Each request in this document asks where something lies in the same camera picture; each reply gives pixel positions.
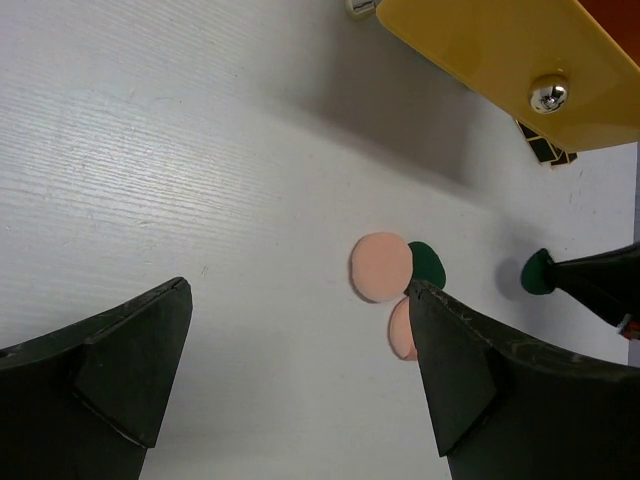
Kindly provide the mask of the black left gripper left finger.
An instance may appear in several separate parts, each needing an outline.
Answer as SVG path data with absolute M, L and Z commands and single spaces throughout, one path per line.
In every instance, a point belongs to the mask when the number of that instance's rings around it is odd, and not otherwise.
M 191 287 L 177 277 L 2 349 L 2 478 L 139 478 L 191 316 Z

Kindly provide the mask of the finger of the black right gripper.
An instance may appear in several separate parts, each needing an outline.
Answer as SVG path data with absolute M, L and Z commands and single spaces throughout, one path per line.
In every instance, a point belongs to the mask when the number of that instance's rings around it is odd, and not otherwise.
M 639 244 L 564 262 L 543 278 L 617 330 L 639 329 Z

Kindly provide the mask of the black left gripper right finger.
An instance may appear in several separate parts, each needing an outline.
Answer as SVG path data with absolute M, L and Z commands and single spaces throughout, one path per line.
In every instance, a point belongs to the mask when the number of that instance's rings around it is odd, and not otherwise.
M 408 288 L 438 453 L 455 479 L 635 479 L 639 371 Z

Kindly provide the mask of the green round compact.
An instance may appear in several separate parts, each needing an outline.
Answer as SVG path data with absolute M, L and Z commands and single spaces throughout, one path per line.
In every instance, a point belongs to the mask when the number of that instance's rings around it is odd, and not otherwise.
M 554 291 L 555 286 L 549 275 L 553 270 L 554 261 L 545 248 L 538 250 L 525 263 L 520 274 L 522 288 L 531 295 L 547 295 Z

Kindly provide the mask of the peach puff with ribbon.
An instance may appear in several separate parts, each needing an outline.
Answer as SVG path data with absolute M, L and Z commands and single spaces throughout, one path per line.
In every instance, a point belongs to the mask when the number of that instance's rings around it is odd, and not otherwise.
M 388 341 L 394 355 L 403 361 L 416 361 L 410 315 L 409 298 L 402 299 L 392 310 L 388 324 Z

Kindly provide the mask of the peach powder puff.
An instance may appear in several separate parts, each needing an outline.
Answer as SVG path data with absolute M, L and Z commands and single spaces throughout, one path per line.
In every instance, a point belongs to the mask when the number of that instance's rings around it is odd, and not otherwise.
M 391 232 L 363 236 L 350 256 L 351 283 L 355 291 L 373 303 L 399 297 L 413 272 L 413 255 L 408 243 Z

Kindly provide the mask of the yellow drawer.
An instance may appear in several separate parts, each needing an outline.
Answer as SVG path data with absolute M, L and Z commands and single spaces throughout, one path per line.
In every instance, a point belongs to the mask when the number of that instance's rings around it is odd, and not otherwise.
M 383 1 L 376 16 L 564 150 L 639 139 L 636 1 Z

